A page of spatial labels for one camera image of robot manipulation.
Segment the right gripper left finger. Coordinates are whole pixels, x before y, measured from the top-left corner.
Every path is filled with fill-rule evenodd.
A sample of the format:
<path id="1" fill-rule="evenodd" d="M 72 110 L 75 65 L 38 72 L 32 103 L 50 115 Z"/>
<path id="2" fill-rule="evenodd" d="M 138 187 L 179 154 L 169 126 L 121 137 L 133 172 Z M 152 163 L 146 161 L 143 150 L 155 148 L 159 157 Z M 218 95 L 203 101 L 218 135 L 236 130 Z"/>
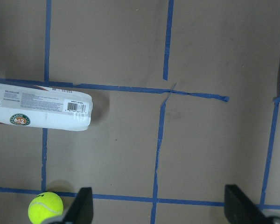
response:
<path id="1" fill-rule="evenodd" d="M 91 187 L 81 188 L 65 215 L 51 217 L 44 224 L 91 224 L 93 221 L 93 194 Z"/>

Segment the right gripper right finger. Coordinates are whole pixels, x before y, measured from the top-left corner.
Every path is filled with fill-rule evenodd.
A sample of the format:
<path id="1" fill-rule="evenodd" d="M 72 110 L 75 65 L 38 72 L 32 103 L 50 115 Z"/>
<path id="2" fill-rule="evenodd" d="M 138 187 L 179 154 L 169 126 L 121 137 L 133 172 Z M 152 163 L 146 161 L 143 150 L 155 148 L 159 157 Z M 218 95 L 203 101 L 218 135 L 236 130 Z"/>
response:
<path id="1" fill-rule="evenodd" d="M 230 224 L 280 224 L 279 216 L 266 216 L 236 185 L 224 187 L 224 215 Z"/>

